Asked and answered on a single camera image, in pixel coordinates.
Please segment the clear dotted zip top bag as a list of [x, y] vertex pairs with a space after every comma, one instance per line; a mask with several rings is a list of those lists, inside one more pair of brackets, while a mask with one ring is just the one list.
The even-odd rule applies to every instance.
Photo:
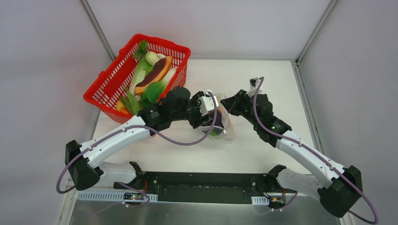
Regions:
[[220, 103], [220, 101], [222, 99], [225, 99], [226, 96], [224, 94], [218, 93], [215, 94], [215, 96], [218, 99], [219, 102], [219, 107], [218, 110], [220, 110], [222, 112], [222, 121], [225, 127], [225, 134], [221, 135], [221, 138], [214, 138], [212, 136], [209, 135], [209, 138], [213, 139], [213, 140], [223, 140], [223, 141], [233, 141], [235, 140], [235, 133], [234, 133], [234, 129], [232, 126], [232, 122], [230, 121], [229, 118], [229, 113], [227, 112], [227, 110], [222, 106], [222, 104]]

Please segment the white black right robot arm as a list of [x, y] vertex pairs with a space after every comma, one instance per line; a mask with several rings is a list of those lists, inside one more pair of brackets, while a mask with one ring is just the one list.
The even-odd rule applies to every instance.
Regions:
[[297, 173], [285, 166], [275, 166], [267, 178], [267, 188], [278, 192], [292, 189], [318, 200], [331, 215], [342, 218], [362, 197], [360, 170], [346, 167], [323, 155], [304, 142], [291, 126], [276, 117], [266, 94], [247, 93], [221, 100], [222, 106], [233, 116], [249, 121], [261, 140], [286, 153], [309, 172]]

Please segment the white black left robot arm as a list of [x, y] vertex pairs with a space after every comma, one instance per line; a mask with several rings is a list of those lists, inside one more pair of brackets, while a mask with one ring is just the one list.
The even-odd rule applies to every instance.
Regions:
[[198, 92], [191, 96], [185, 87], [175, 87], [158, 102], [140, 110], [127, 122], [96, 139], [78, 143], [72, 140], [66, 144], [65, 165], [59, 179], [68, 172], [73, 181], [72, 188], [86, 190], [99, 182], [120, 182], [131, 189], [143, 184], [141, 170], [136, 163], [109, 163], [105, 160], [121, 149], [140, 140], [159, 135], [180, 146], [192, 146], [204, 140], [183, 143], [161, 134], [172, 122], [186, 120], [192, 128], [211, 122], [214, 126], [219, 106], [212, 91]]

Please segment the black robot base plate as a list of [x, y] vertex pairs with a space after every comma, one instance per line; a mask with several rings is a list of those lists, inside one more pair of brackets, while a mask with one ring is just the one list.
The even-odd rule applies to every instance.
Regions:
[[251, 204], [258, 197], [272, 208], [285, 206], [288, 193], [261, 173], [142, 172], [128, 186], [160, 202]]

